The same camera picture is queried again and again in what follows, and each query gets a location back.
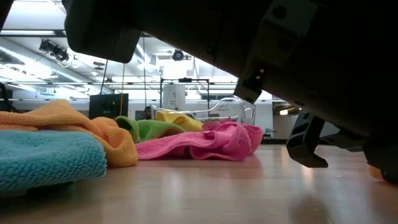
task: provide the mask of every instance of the ceiling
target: ceiling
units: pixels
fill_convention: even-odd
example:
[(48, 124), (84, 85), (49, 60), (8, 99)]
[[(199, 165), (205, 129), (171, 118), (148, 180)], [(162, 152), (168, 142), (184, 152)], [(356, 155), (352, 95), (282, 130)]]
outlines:
[[(171, 59), (172, 53), (176, 49), (153, 37), (141, 37), (137, 43), (132, 60), (125, 65), (74, 52), (69, 48), (65, 35), (66, 33), (63, 31), (65, 9), (60, 2), (61, 0), (14, 1), (3, 31), (0, 33), (0, 46), (4, 47), (5, 50), (9, 50), (9, 54), (16, 53), (14, 56), (17, 59), (25, 57), (26, 60), (29, 60), (29, 64), (34, 63), (34, 65), (31, 66), (35, 69), (34, 72), (25, 72), (25, 69), (21, 65), (3, 65), (0, 67), (3, 69), (3, 72), (0, 72), (0, 82), (28, 82), (27, 80), (32, 82), (31, 79), (33, 78), (33, 82), (88, 82), (90, 84), (91, 82), (101, 83), (105, 76), (105, 80), (111, 79), (113, 82), (121, 82), (123, 80), (124, 82), (139, 83), (137, 85), (124, 85), (124, 89), (156, 90), (159, 88), (161, 77), (188, 77), (208, 78), (211, 82), (224, 83), (224, 85), (212, 85), (210, 89), (234, 90), (235, 83), (237, 82), (236, 77), (198, 58), (192, 57), (186, 52), (184, 52), (185, 59), (176, 62)], [(65, 49), (70, 59), (66, 62), (59, 62), (55, 57), (49, 54), (43, 54), (43, 52), (39, 50), (43, 40), (48, 40), (53, 45)], [(98, 66), (95, 65), (97, 62), (103, 63), (104, 65), (108, 63), (106, 72), (104, 65), (100, 66), (102, 70), (96, 69), (98, 68)], [(40, 78), (42, 74), (37, 74), (38, 71), (43, 71), (45, 68), (51, 70), (51, 78)], [(24, 76), (18, 76), (22, 77), (19, 80), (10, 79), (9, 76), (2, 77), (2, 74), (5, 74), (4, 71), (13, 74), (22, 72)], [(144, 80), (149, 83), (143, 85), (142, 83)], [(9, 86), (9, 88), (13, 89), (18, 89), (19, 87), (20, 85), (16, 85), (16, 87)], [(40, 84), (40, 87), (53, 88), (54, 85), (45, 86)], [(98, 87), (99, 86), (95, 86), (95, 88), (91, 88), (91, 92), (85, 91), (85, 94), (98, 94), (98, 91), (94, 91), (94, 89), (98, 90)], [(105, 88), (109, 91), (114, 91), (120, 89), (121, 85), (106, 85)]]

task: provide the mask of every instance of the security camera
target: security camera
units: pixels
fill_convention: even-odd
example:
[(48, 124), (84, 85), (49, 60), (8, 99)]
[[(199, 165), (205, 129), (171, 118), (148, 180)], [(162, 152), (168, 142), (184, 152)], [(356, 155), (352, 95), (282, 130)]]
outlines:
[(184, 53), (181, 50), (174, 50), (172, 58), (175, 61), (181, 61), (184, 59)]
[(45, 54), (50, 54), (60, 62), (66, 62), (69, 60), (69, 54), (67, 53), (67, 50), (50, 43), (49, 40), (42, 40), (39, 50)]

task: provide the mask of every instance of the metal frame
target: metal frame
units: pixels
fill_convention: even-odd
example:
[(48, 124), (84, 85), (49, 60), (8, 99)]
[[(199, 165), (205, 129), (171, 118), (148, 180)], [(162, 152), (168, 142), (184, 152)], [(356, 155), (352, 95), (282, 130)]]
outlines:
[(163, 93), (163, 82), (164, 81), (178, 81), (179, 83), (191, 83), (192, 81), (196, 81), (199, 83), (199, 81), (206, 81), (207, 82), (207, 109), (210, 109), (210, 81), (208, 78), (178, 78), (178, 79), (160, 79), (160, 108), (162, 107), (162, 93)]

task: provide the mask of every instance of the green microfiber cloth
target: green microfiber cloth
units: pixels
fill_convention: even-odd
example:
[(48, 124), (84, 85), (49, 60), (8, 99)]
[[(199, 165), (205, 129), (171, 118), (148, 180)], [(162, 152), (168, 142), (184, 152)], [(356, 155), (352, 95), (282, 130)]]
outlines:
[(177, 124), (156, 120), (130, 120), (125, 116), (114, 119), (120, 128), (130, 132), (134, 143), (158, 139), (165, 136), (184, 133), (185, 130)]

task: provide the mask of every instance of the teal microfiber cloth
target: teal microfiber cloth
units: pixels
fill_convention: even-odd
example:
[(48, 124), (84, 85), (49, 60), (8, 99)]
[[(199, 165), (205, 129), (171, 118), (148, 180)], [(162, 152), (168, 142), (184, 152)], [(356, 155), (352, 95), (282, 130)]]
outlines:
[(185, 130), (177, 124), (156, 120), (130, 120), (125, 116), (118, 116), (115, 122), (120, 128), (128, 130), (134, 143), (158, 139), (174, 134), (184, 133)]
[(78, 131), (0, 130), (0, 192), (104, 177), (104, 147)]

